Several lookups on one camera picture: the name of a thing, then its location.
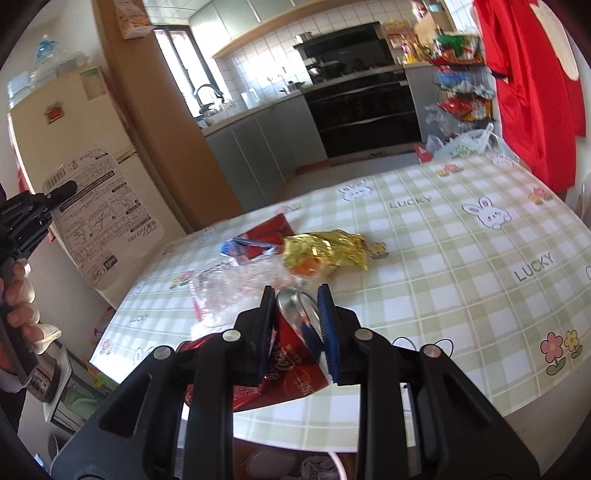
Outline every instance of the snack bag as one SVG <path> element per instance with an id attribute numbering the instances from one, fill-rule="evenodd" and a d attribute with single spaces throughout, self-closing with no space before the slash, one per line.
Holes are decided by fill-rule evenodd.
<path id="1" fill-rule="evenodd" d="M 155 27 L 131 0 L 113 0 L 121 34 L 125 40 L 146 37 Z"/>
<path id="2" fill-rule="evenodd" d="M 302 233 L 286 236 L 283 242 L 283 260 L 288 268 L 298 267 L 308 258 L 315 258 L 329 267 L 357 265 L 368 269 L 363 236 L 343 230 Z"/>
<path id="3" fill-rule="evenodd" d="M 272 219 L 267 220 L 246 233 L 238 235 L 240 238 L 264 242 L 266 244 L 283 245 L 283 238 L 293 235 L 290 224 L 285 215 L 280 213 Z M 255 258 L 265 251 L 264 247 L 248 247 L 245 256 L 248 259 Z"/>

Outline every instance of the red shirt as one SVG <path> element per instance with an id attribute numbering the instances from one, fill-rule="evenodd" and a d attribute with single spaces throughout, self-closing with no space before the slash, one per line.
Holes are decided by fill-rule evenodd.
<path id="1" fill-rule="evenodd" d="M 553 14 L 541 0 L 474 0 L 474 6 L 486 63 L 508 80 L 496 81 L 503 138 L 534 175 L 563 192 L 574 185 L 574 136 L 585 134 L 585 115 L 578 72 L 563 47 L 559 59 L 545 30 L 556 44 Z"/>

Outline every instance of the white tile wall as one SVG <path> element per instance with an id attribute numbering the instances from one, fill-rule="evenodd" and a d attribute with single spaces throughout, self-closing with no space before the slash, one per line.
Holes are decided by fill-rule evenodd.
<path id="1" fill-rule="evenodd" d="M 372 0 L 335 8 L 259 38 L 218 60 L 217 65 L 232 99 L 240 101 L 241 92 L 254 88 L 261 99 L 270 101 L 283 95 L 280 89 L 290 80 L 311 83 L 300 53 L 293 48 L 295 35 L 303 32 L 320 35 L 375 21 L 404 18 L 416 22 L 410 0 Z"/>

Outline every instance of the gray cabinet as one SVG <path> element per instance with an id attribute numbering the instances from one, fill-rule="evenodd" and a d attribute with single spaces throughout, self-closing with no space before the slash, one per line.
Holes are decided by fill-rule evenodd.
<path id="1" fill-rule="evenodd" d="M 208 44 L 209 51 L 217 51 L 230 42 L 230 35 L 213 3 L 207 4 L 194 14 L 189 19 L 189 23 L 201 48 Z"/>
<path id="2" fill-rule="evenodd" d="M 250 0 L 261 22 L 266 22 L 295 8 L 291 0 Z"/>
<path id="3" fill-rule="evenodd" d="M 214 0 L 213 6 L 232 38 L 259 23 L 246 0 Z"/>
<path id="4" fill-rule="evenodd" d="M 437 74 L 435 67 L 425 63 L 423 65 L 407 66 L 405 69 L 408 86 L 413 96 L 414 109 L 417 111 L 418 126 L 421 129 L 421 139 L 426 142 L 429 135 L 443 138 L 437 122 L 427 123 L 429 111 L 425 108 L 439 101 L 439 89 L 435 85 Z"/>
<path id="5" fill-rule="evenodd" d="M 255 111 L 206 139 L 245 212 L 276 202 L 298 166 L 326 159 L 303 95 Z"/>
<path id="6" fill-rule="evenodd" d="M 283 186 L 283 176 L 262 133 L 256 115 L 236 122 L 232 132 L 250 166 L 265 200 L 270 205 Z"/>
<path id="7" fill-rule="evenodd" d="M 277 125 L 284 132 L 297 166 L 326 160 L 326 150 L 303 95 L 289 98 L 273 108 Z"/>
<path id="8" fill-rule="evenodd" d="M 224 128 L 209 135 L 207 142 L 244 211 L 251 212 L 266 206 L 267 201 L 233 132 Z"/>
<path id="9" fill-rule="evenodd" d="M 285 134 L 277 121 L 278 106 L 273 105 L 256 113 L 255 118 L 275 158 L 283 181 L 287 182 L 296 174 L 296 164 L 287 138 L 288 135 Z"/>

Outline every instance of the barcode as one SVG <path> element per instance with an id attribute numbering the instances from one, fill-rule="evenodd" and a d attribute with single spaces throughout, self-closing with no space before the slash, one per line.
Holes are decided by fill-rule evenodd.
<path id="1" fill-rule="evenodd" d="M 66 176 L 66 169 L 60 168 L 59 171 L 53 177 L 51 177 L 49 180 L 46 181 L 47 189 L 48 190 L 52 189 L 55 185 L 57 185 L 57 182 L 59 182 L 65 176 Z"/>

